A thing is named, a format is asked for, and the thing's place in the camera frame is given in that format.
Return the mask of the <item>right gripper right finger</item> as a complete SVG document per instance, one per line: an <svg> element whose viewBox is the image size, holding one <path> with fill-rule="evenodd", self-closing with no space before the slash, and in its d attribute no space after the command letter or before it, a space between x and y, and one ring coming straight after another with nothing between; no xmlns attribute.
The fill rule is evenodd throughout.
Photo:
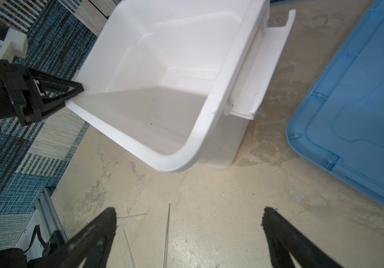
<svg viewBox="0 0 384 268"><path fill-rule="evenodd" d="M275 209L264 209L262 227L274 268L293 268L295 264L292 259L296 259L303 268L340 267Z"/></svg>

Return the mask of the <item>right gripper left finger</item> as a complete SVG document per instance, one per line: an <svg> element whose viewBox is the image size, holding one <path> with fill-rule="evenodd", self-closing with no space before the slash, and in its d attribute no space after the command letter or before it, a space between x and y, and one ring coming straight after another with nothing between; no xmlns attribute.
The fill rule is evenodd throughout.
<svg viewBox="0 0 384 268"><path fill-rule="evenodd" d="M108 207L71 240L47 257L28 262L29 268L105 268L116 235L117 214Z"/></svg>

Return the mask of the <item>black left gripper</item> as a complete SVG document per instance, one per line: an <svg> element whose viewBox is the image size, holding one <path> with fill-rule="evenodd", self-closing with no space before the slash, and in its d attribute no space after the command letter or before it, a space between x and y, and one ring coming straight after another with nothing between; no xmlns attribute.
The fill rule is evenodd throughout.
<svg viewBox="0 0 384 268"><path fill-rule="evenodd" d="M81 83L0 59L0 119L22 126L43 121L84 91Z"/></svg>

